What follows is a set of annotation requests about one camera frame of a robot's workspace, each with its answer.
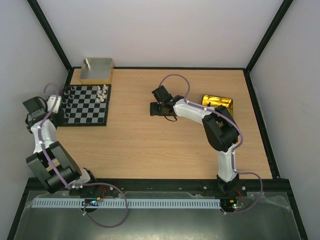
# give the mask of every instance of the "gold box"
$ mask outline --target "gold box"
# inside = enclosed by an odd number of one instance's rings
[[[232,98],[203,95],[202,105],[207,107],[219,107],[220,105],[225,106],[230,112],[231,116],[234,117],[234,101]]]

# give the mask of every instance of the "small box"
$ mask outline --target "small box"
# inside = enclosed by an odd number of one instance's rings
[[[80,81],[83,85],[111,84],[113,70],[111,58],[86,58],[81,67]]]
[[[202,105],[207,107],[219,107],[220,105],[225,106],[230,112],[231,116],[234,117],[234,101],[232,98],[203,95]]]

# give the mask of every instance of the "wire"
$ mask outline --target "wire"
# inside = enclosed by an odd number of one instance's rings
[[[178,119],[176,118],[176,116],[173,116],[173,117],[174,117],[174,120],[171,120],[171,119],[167,118],[167,116],[164,116],[164,118],[167,119],[168,121],[176,122]]]
[[[243,135],[243,133],[241,132],[240,128],[239,128],[232,120],[230,120],[230,119],[227,118],[226,116],[222,115],[221,113],[219,113],[219,112],[217,112],[217,111],[215,111],[215,110],[213,110],[213,109],[211,109],[211,108],[206,108],[205,106],[202,106],[202,105],[200,105],[200,104],[196,104],[196,103],[194,103],[194,102],[189,101],[189,100],[187,99],[187,96],[188,96],[188,94],[189,94],[189,92],[190,92],[190,82],[189,82],[188,79],[185,78],[184,76],[182,76],[182,75],[180,75],[180,74],[176,74],[176,73],[174,73],[174,74],[169,74],[169,75],[165,76],[165,77],[162,79],[162,81],[161,81],[160,84],[159,84],[159,87],[163,84],[163,82],[164,82],[167,78],[172,77],[172,76],[180,77],[180,78],[184,79],[185,82],[187,83],[187,85],[188,85],[188,90],[187,90],[187,92],[186,92],[185,95],[184,95],[184,102],[185,102],[187,105],[190,105],[190,106],[195,107],[195,108],[200,109],[200,110],[204,110],[204,111],[208,111],[208,112],[211,112],[211,113],[213,113],[213,114],[216,114],[218,117],[220,117],[220,118],[226,120],[228,123],[230,123],[230,124],[237,130],[237,132],[239,133],[239,135],[240,135],[240,143],[239,143],[238,145],[236,145],[234,148],[231,149],[231,166],[232,166],[232,170],[233,170],[236,174],[239,174],[239,175],[255,175],[255,176],[259,179],[259,181],[260,181],[260,193],[259,193],[258,198],[255,200],[255,202],[254,202],[251,206],[247,207],[246,209],[243,209],[243,210],[241,210],[241,211],[236,211],[236,212],[226,212],[225,210],[223,210],[223,208],[221,208],[221,211],[226,215],[226,214],[239,214],[239,213],[243,213],[243,212],[246,212],[246,211],[250,210],[251,208],[253,208],[253,207],[258,203],[260,197],[262,196],[263,188],[264,188],[264,187],[263,187],[262,179],[261,179],[261,177],[260,177],[258,174],[254,173],[254,172],[251,172],[251,171],[239,172],[239,171],[237,171],[237,170],[235,169],[235,150],[236,150],[237,148],[239,148],[239,147],[244,143],[244,135]]]
[[[42,97],[40,97],[40,96],[37,96],[37,98],[38,99],[41,99],[42,101],[43,101],[43,104],[44,104],[44,106],[45,106],[45,111],[47,112],[48,111],[48,104],[47,104],[47,101],[46,100],[44,100]]]
[[[44,89],[43,89],[43,92],[44,94],[46,94],[46,91],[47,91],[47,88],[49,86],[54,86],[55,87],[55,92],[56,92],[56,96],[55,96],[55,100],[54,100],[54,103],[53,103],[53,106],[52,108],[50,109],[50,111],[45,115],[45,117],[42,119],[42,121],[40,122],[40,125],[38,127],[38,138],[39,138],[39,141],[40,141],[40,145],[41,145],[41,149],[42,149],[42,152],[46,158],[46,160],[48,161],[49,165],[52,167],[53,171],[55,172],[55,174],[59,177],[59,179],[61,180],[61,182],[64,184],[64,186],[68,189],[68,190],[71,190],[71,187],[70,185],[67,183],[67,181],[64,179],[64,177],[61,175],[61,173],[59,172],[59,170],[56,168],[56,166],[54,165],[54,163],[52,162],[50,156],[48,155],[47,153],[47,150],[46,150],[46,146],[45,146],[45,141],[42,137],[42,126],[45,124],[46,120],[50,117],[50,115],[52,114],[53,110],[55,109],[55,106],[57,104],[57,101],[58,101],[58,97],[59,97],[59,90],[58,90],[58,86],[54,83],[48,83]]]
[[[240,197],[241,201],[242,201],[243,203],[245,203],[244,197],[242,196],[242,194],[241,194],[241,192],[238,190],[238,188],[235,188],[235,191],[239,194],[239,197]]]
[[[98,189],[101,189],[102,190],[102,202],[103,200],[105,199],[105,196],[106,196],[106,193],[107,193],[107,190],[104,186],[99,186]]]
[[[84,205],[84,208],[83,208],[83,212],[84,212],[83,214],[86,215],[95,225],[97,225],[97,226],[99,226],[101,228],[112,229],[112,228],[120,226],[127,219],[128,211],[129,211],[129,205],[128,205],[128,201],[127,201],[127,198],[126,198],[125,194],[119,188],[117,188],[116,186],[114,186],[112,184],[109,184],[109,183],[94,182],[94,183],[83,184],[83,186],[96,186],[96,185],[105,185],[105,186],[108,186],[108,187],[112,187],[112,188],[116,189],[121,194],[121,196],[123,197],[124,203],[125,203],[124,216],[120,220],[120,222],[118,222],[117,224],[114,224],[114,225],[111,225],[111,226],[107,226],[107,225],[103,225],[103,224],[100,224],[100,223],[96,222],[95,220],[93,220],[93,218],[90,215],[88,215],[88,213],[86,212],[86,207],[87,207],[86,204]]]
[[[29,122],[29,116],[30,116],[30,113],[28,113],[26,115],[25,120],[24,120],[25,124],[27,124],[27,125],[28,125],[28,122]]]

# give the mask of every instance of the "chessboard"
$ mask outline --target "chessboard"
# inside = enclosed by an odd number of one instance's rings
[[[69,85],[62,93],[62,127],[106,126],[111,85]]]

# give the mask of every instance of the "white robotic arm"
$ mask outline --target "white robotic arm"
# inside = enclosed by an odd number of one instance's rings
[[[185,103],[183,99],[178,100],[173,106],[173,110],[178,117],[185,117],[203,125],[203,118],[206,115],[211,114],[209,111],[201,110],[190,104]],[[225,182],[233,180],[237,174],[232,169],[231,150],[235,147],[234,144],[229,147],[227,152],[217,151],[217,158],[219,163],[218,176]],[[233,156],[233,164],[236,167],[236,156]]]
[[[29,112],[25,123],[29,132],[33,134],[35,144],[33,154],[27,157],[26,162],[50,193],[56,192],[63,185],[69,188],[81,187],[94,178],[90,171],[80,169],[57,141],[56,127],[61,122],[64,112],[60,109],[61,97],[58,96],[58,100],[55,100],[56,96],[53,95],[47,102],[43,99],[45,105],[38,97],[23,102]],[[46,118],[48,107],[53,108],[53,111]]]
[[[204,126],[204,130],[210,145],[217,150],[218,159],[218,177],[225,183],[229,183],[236,178],[237,173],[234,171],[236,167],[236,158],[232,149],[236,146],[238,140],[237,130],[226,121],[221,121],[219,117],[209,109],[220,112],[228,119],[234,122],[228,110],[219,106],[198,108],[194,102],[185,102],[182,96],[172,97],[164,86],[158,87],[153,92],[157,102],[150,104],[151,116],[174,116],[185,117]]]

